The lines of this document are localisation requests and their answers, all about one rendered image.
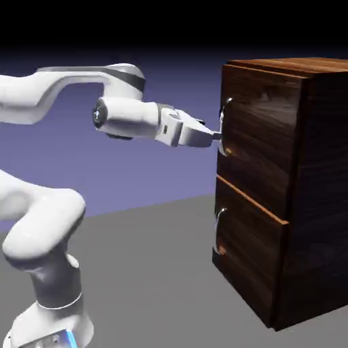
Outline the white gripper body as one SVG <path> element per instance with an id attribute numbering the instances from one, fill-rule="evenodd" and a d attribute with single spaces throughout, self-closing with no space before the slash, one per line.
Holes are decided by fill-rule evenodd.
<path id="1" fill-rule="evenodd" d="M 179 144 L 188 147 L 210 147 L 213 142 L 213 131 L 182 110 L 177 113 L 183 122 L 179 136 Z"/>

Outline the dark wood cabinet door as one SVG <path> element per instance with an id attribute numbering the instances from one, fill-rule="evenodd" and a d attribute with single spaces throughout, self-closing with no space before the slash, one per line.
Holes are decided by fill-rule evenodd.
<path id="1" fill-rule="evenodd" d="M 278 218 L 288 218 L 302 94 L 309 79 L 227 63 L 222 67 L 223 141 L 218 172 Z"/>
<path id="2" fill-rule="evenodd" d="M 279 278 L 289 222 L 217 176 L 215 214 L 222 208 L 218 241 L 226 250 L 213 263 L 267 327 L 275 325 Z"/>

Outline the dark wood cabinet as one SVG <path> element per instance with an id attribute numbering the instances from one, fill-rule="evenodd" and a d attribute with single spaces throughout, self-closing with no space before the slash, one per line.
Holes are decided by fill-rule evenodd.
<path id="1" fill-rule="evenodd" d="M 289 225 L 271 327 L 278 331 L 348 305 L 348 60 L 227 63 L 309 79 L 299 111 Z"/>

